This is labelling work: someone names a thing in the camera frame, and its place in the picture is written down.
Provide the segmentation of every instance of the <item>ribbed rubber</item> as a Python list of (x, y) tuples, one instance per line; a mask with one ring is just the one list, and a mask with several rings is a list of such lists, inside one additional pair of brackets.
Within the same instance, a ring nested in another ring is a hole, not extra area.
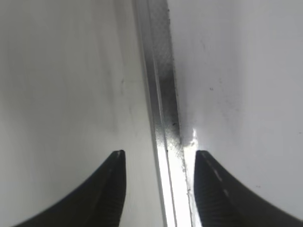
[(196, 154), (195, 199), (203, 227), (243, 227), (238, 211), (232, 206), (214, 170), (202, 153)]
[(196, 153), (194, 191), (203, 227), (303, 227), (246, 188), (207, 151)]
[(125, 153), (115, 151), (67, 197), (17, 227), (118, 227), (125, 192)]

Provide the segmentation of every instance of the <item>shiny metal strip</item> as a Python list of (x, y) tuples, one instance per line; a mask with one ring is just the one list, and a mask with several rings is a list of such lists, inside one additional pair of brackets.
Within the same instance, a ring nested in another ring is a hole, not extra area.
[(156, 159), (167, 227), (190, 227), (166, 0), (136, 0)]

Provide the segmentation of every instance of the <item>white surface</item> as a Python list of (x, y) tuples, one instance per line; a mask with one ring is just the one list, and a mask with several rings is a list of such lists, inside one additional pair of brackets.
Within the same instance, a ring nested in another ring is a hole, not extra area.
[(131, 0), (0, 1), (0, 226), (125, 149), (122, 227), (163, 226)]
[(303, 219), (303, 2), (169, 0), (185, 155)]

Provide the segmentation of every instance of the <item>white panel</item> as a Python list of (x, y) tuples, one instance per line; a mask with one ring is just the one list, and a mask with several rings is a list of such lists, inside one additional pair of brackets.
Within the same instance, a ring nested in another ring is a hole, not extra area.
[(122, 227), (163, 226), (131, 0), (0, 2), (0, 226), (126, 151)]
[(303, 218), (303, 1), (169, 7), (185, 156), (210, 151), (258, 195)]

